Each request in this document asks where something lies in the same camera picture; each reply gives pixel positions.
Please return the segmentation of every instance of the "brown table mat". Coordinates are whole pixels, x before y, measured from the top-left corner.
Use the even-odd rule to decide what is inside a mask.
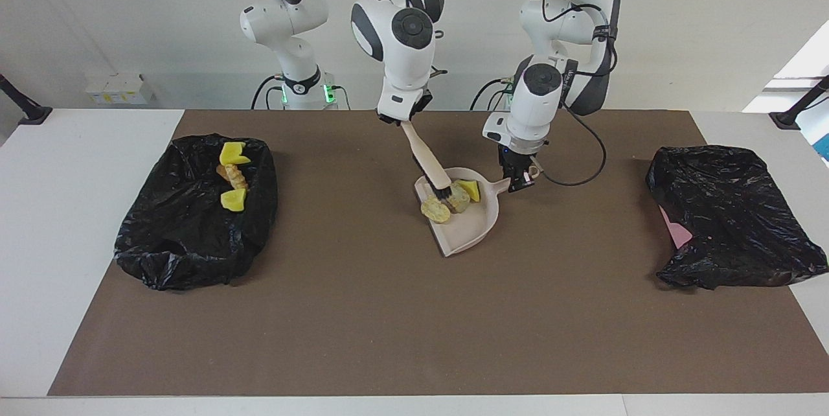
[[[500,177],[484,113],[415,124],[441,162]],[[106,272],[50,395],[506,395],[829,391],[829,356],[790,289],[675,291],[644,183],[661,145],[705,144],[686,112],[588,118],[609,163],[580,188],[501,197],[482,244],[443,259],[402,130],[374,112],[188,111],[175,137],[267,141],[273,236],[233,286],[154,292]],[[541,161],[591,174],[562,114]]]

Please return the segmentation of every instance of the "black plastic bag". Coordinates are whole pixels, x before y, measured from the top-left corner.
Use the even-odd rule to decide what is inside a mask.
[[[251,159],[245,210],[230,212],[231,191],[216,173],[227,141],[245,142]],[[115,239],[115,262],[154,290],[187,290],[245,275],[262,251],[276,216],[276,170],[257,139],[195,135],[172,141],[153,167]]]
[[[657,272],[672,286],[782,286],[829,270],[751,150],[663,147],[646,182],[668,218],[693,235]]]

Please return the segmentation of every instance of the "black cable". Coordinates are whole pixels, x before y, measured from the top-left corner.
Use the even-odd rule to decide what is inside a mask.
[[[348,91],[346,90],[346,88],[344,88],[343,86],[332,86],[331,89],[332,91],[343,91],[343,94],[346,95],[346,106],[349,110],[352,109],[352,103],[348,99]]]
[[[548,23],[554,23],[555,21],[559,20],[560,18],[565,17],[570,12],[581,11],[585,8],[595,9],[597,12],[599,12],[599,14],[602,14],[602,16],[604,17],[602,9],[599,8],[599,6],[590,5],[590,3],[584,3],[584,5],[570,6],[568,9],[565,9],[564,11],[560,12],[559,15],[557,15],[556,17],[554,17],[552,19],[548,19],[547,18],[547,0],[541,0],[541,16],[544,17],[544,20],[548,21]]]
[[[498,82],[501,82],[502,80],[503,79],[500,79],[500,78],[493,79],[493,80],[490,80],[489,82],[487,82],[485,85],[483,85],[483,87],[481,87],[481,90],[478,91],[477,94],[475,94],[475,98],[471,101],[471,106],[469,106],[469,111],[473,111],[475,109],[475,104],[477,103],[477,99],[479,99],[481,97],[481,95],[483,94],[483,91],[486,91],[486,89],[488,89],[489,86],[491,86],[492,84],[497,84]]]
[[[498,109],[498,104],[501,103],[501,99],[504,98],[505,93],[506,93],[506,87],[504,87],[503,90],[496,91],[494,94],[492,94],[492,97],[489,97],[489,103],[486,104],[486,111],[490,111],[490,110],[495,111],[495,110],[497,110]],[[498,97],[498,101],[495,102],[495,108],[492,108],[492,101],[495,100],[495,97]]]
[[[806,110],[811,110],[812,108],[814,108],[814,107],[816,107],[816,106],[820,105],[821,103],[825,102],[826,100],[829,100],[829,97],[826,97],[826,98],[824,98],[823,100],[820,100],[820,101],[818,101],[818,102],[815,102],[815,103],[811,104],[810,106],[806,106],[806,108],[804,108],[804,109],[803,109],[803,111],[806,111]]]
[[[495,111],[495,110],[497,110],[497,109],[498,109],[498,106],[499,106],[499,105],[501,105],[501,99],[503,99],[504,97],[506,97],[506,89],[504,89],[503,91],[501,91],[501,96],[500,96],[500,97],[498,97],[498,101],[497,101],[497,102],[495,102],[495,108],[494,108],[494,109],[492,109],[492,111]]]
[[[569,114],[571,114],[571,116],[574,117],[575,120],[578,121],[578,123],[581,124],[581,126],[584,127],[584,129],[588,130],[588,132],[591,133],[591,135],[593,135],[594,138],[596,138],[596,142],[598,142],[598,146],[602,148],[602,164],[598,166],[598,170],[596,170],[596,173],[594,173],[593,176],[590,176],[588,179],[578,181],[577,183],[565,183],[565,182],[553,179],[552,177],[550,177],[550,175],[547,174],[546,170],[542,170],[541,174],[545,177],[545,179],[547,179],[551,183],[555,183],[556,185],[559,185],[559,186],[568,186],[568,187],[572,188],[574,186],[587,185],[587,183],[589,183],[590,181],[593,181],[594,179],[596,179],[598,177],[598,175],[601,174],[602,171],[604,170],[604,165],[607,165],[607,162],[608,162],[608,150],[607,150],[606,147],[604,147],[604,142],[602,141],[602,138],[598,137],[598,134],[592,128],[590,128],[590,126],[588,126],[588,124],[585,123],[577,114],[575,114],[575,112],[573,112],[569,108],[569,106],[566,106],[564,103],[562,103],[562,107],[566,111],[568,111]]]
[[[619,54],[616,53],[616,46],[614,44],[610,43],[609,48],[610,57],[613,59],[613,63],[610,65],[607,71],[604,71],[604,73],[599,73],[598,71],[596,71],[595,73],[587,73],[586,71],[575,71],[575,74],[577,76],[603,77],[612,73],[613,70],[616,69],[616,65],[619,64]]]
[[[262,92],[262,89],[264,89],[264,86],[272,80],[281,80],[281,76],[268,76],[267,79],[263,80],[260,86],[256,89],[256,93],[254,94],[254,100],[251,101],[251,110],[254,110],[256,108],[256,100],[258,99],[258,95],[260,94],[260,92]]]
[[[448,70],[438,69],[438,68],[435,67],[435,65],[432,65],[432,74],[429,75],[429,79],[432,79],[433,77],[441,76],[443,74],[448,74],[448,73],[449,73]]]
[[[270,93],[272,91],[280,91],[281,92],[282,88],[280,86],[273,86],[272,88],[267,89],[267,91],[264,92],[264,105],[266,106],[266,108],[268,110],[270,110]],[[285,103],[284,102],[282,103],[282,109],[283,110],[285,109]]]

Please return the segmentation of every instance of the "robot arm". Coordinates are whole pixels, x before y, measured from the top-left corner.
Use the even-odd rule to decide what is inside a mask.
[[[435,58],[435,30],[444,0],[360,0],[352,9],[352,29],[360,47],[385,64],[377,112],[388,122],[408,121],[431,95],[426,89]],[[282,66],[288,103],[323,108],[324,73],[313,48],[294,37],[328,20],[325,0],[267,0],[246,8],[242,30],[269,47]]]
[[[409,121],[431,100],[426,86],[435,59],[433,23],[443,11],[444,0],[359,0],[353,6],[356,41],[385,66],[377,103],[383,121]]]
[[[240,14],[242,32],[276,53],[285,81],[284,94],[292,108],[322,109],[328,105],[324,71],[313,48],[294,37],[328,21],[325,0],[267,0]]]
[[[560,106],[588,115],[604,105],[616,61],[619,2],[529,0],[522,6],[521,24],[535,54],[516,71],[510,112],[491,114],[483,128],[483,135],[498,143],[504,177],[512,180],[510,192],[533,185],[532,159],[547,144]],[[590,6],[575,8],[580,5]],[[579,64],[568,58],[563,41],[591,45],[590,60]]]

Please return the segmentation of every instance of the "yellow food piece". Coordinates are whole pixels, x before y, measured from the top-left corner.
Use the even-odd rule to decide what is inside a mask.
[[[245,210],[245,197],[247,195],[247,189],[234,189],[233,191],[223,192],[221,195],[221,206],[230,210],[230,212],[241,212]]]
[[[249,164],[251,159],[242,155],[243,148],[245,148],[244,142],[225,142],[219,154],[219,163],[222,165]]]
[[[231,182],[231,179],[227,177],[227,170],[225,170],[225,165],[218,165],[216,167],[216,173],[218,173],[219,176],[222,177],[222,179],[224,179],[228,183]]]
[[[420,204],[420,213],[426,215],[426,218],[435,222],[436,224],[445,224],[445,222],[449,221],[449,218],[452,216],[452,213],[449,211],[449,207],[446,207],[438,198],[434,196],[429,196],[427,200],[424,200],[423,203]]]
[[[466,191],[467,194],[469,194],[469,198],[471,198],[473,202],[481,201],[481,191],[477,186],[477,181],[467,181],[465,179],[459,179],[458,181],[455,181],[455,183],[458,183],[458,186],[464,188],[464,191]]]
[[[446,198],[449,209],[454,213],[463,213],[469,207],[469,194],[458,183],[449,186],[452,194]]]
[[[239,170],[236,165],[225,165],[225,173],[227,179],[230,180],[233,189],[248,189],[248,182],[245,180],[245,175]]]

